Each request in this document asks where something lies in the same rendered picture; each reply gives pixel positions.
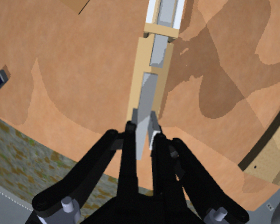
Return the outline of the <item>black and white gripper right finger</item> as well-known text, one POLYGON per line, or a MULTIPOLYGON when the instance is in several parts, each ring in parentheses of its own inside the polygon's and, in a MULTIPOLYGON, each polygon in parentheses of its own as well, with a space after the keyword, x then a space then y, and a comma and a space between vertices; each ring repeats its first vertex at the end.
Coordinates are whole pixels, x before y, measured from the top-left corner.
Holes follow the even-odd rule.
POLYGON ((155 111, 150 114, 148 139, 153 196, 163 195, 165 224, 194 224, 183 188, 206 224, 249 221, 248 212, 224 193, 187 145, 180 138, 166 138, 155 111))

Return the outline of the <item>brown clipboard with grey clip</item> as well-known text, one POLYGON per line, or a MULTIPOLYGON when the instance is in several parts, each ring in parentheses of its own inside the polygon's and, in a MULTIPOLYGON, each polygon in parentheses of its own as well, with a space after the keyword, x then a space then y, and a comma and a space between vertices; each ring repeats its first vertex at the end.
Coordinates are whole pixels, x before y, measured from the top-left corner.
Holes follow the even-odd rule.
POLYGON ((90 0, 59 0, 78 15, 81 13, 83 8, 87 5, 90 0))

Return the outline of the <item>grey square stick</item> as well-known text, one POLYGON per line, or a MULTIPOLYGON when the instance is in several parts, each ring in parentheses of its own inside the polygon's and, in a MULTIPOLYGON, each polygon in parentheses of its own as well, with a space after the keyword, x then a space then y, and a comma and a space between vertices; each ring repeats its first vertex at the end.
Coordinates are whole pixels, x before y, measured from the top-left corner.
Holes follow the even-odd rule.
POLYGON ((163 68, 168 37, 157 34, 154 37, 149 66, 163 68))
POLYGON ((158 75, 144 72, 138 103, 138 129, 136 135, 137 160, 141 160, 152 110, 158 75))

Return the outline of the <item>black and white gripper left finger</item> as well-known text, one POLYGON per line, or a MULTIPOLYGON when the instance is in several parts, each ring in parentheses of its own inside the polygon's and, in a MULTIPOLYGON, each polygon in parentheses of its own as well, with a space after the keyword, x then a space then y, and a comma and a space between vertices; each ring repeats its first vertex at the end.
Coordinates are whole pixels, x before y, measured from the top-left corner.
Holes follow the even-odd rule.
POLYGON ((124 132, 107 130, 62 180, 33 198, 32 207, 42 224, 76 224, 81 216, 80 209, 117 150, 122 150, 122 155, 113 224, 141 224, 136 167, 137 123, 138 108, 133 108, 124 132))

